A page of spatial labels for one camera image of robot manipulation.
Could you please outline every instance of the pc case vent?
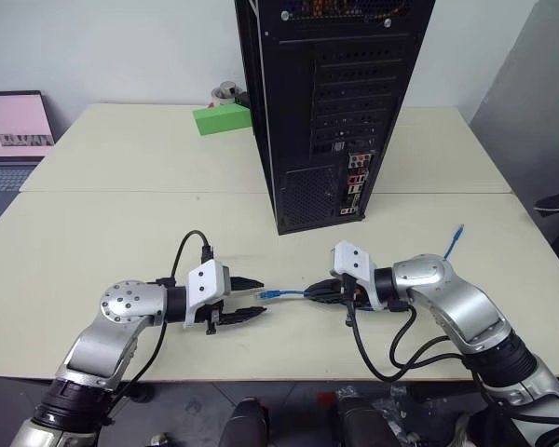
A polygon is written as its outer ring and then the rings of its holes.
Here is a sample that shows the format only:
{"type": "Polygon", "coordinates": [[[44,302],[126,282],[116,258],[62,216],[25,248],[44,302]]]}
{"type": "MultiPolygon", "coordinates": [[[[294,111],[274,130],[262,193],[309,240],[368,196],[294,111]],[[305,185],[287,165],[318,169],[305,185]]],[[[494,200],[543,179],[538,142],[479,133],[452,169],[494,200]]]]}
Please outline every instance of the pc case vent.
{"type": "Polygon", "coordinates": [[[402,38],[317,48],[312,155],[379,148],[388,127],[404,49],[402,38]]]}
{"type": "Polygon", "coordinates": [[[413,0],[285,0],[290,20],[383,20],[405,17],[413,0]]]}
{"type": "Polygon", "coordinates": [[[334,217],[338,185],[335,168],[295,170],[288,172],[285,180],[286,224],[314,224],[334,217]]]}

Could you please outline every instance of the computer tower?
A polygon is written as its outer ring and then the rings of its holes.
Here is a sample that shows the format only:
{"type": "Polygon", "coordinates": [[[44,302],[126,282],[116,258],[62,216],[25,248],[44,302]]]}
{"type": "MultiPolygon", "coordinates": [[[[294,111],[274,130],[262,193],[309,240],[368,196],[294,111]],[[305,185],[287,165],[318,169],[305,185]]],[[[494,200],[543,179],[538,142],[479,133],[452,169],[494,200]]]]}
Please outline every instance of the computer tower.
{"type": "Polygon", "coordinates": [[[359,221],[434,0],[235,0],[280,234],[359,221]]]}

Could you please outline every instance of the silver robotic arm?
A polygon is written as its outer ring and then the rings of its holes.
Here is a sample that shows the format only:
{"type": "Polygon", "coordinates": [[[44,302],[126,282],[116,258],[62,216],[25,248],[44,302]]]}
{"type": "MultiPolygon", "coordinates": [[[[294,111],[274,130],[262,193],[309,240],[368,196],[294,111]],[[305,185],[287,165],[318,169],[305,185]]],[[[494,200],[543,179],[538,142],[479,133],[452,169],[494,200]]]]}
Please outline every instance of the silver robotic arm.
{"type": "MultiPolygon", "coordinates": [[[[110,287],[96,318],[73,343],[34,417],[22,424],[11,446],[93,446],[144,328],[206,321],[209,334],[215,333],[215,324],[241,322],[265,310],[250,307],[223,314],[222,298],[230,293],[232,279],[227,267],[210,259],[188,274],[185,287],[176,287],[173,278],[128,280],[110,287]]],[[[241,289],[261,285],[238,279],[241,289]]]]}
{"type": "Polygon", "coordinates": [[[333,250],[332,274],[355,280],[375,310],[401,301],[425,306],[487,397],[525,440],[538,447],[559,442],[559,424],[554,423],[559,422],[559,381],[486,294],[458,277],[442,256],[420,255],[377,269],[367,252],[342,241],[333,250]]]}

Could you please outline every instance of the green block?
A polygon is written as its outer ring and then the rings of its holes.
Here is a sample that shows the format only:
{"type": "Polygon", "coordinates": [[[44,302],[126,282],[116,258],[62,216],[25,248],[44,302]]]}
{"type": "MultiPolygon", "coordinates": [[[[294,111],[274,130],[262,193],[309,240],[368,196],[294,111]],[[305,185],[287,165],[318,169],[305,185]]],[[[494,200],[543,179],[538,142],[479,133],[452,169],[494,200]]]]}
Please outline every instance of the green block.
{"type": "Polygon", "coordinates": [[[197,122],[198,133],[201,135],[252,126],[251,111],[238,104],[194,110],[193,116],[197,122]]]}

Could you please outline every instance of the white table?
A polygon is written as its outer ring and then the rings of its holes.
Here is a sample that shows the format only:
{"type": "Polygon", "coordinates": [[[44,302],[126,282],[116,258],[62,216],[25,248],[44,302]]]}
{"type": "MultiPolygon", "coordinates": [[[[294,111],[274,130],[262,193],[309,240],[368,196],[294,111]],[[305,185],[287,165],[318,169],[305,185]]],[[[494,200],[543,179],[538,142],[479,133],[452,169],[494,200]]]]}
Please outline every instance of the white table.
{"type": "MultiPolygon", "coordinates": [[[[195,105],[94,104],[22,191],[265,193],[252,129],[201,137],[195,105]]],[[[455,108],[403,109],[376,193],[511,191],[455,108]]]]}
{"type": "MultiPolygon", "coordinates": [[[[0,375],[52,377],[98,312],[102,292],[121,279],[168,275],[177,243],[195,227],[234,275],[261,279],[271,289],[299,289],[329,277],[329,250],[341,239],[388,266],[420,252],[443,253],[460,223],[466,230],[451,258],[457,273],[485,290],[529,348],[559,374],[559,262],[511,194],[375,195],[363,222],[279,237],[267,194],[59,192],[23,193],[0,220],[0,375]]],[[[191,242],[178,278],[199,254],[199,244],[191,242]]],[[[253,301],[246,294],[227,305],[253,301]]],[[[170,326],[146,379],[371,377],[344,325],[343,307],[302,299],[268,307],[263,316],[214,336],[206,336],[203,325],[170,326]]],[[[360,317],[377,367],[393,371],[389,343],[406,316],[360,317]]],[[[144,364],[157,334],[148,329],[142,335],[127,377],[144,364]]],[[[430,315],[419,312],[400,358],[440,334],[430,315]]],[[[448,360],[407,377],[468,374],[448,360]]]]}

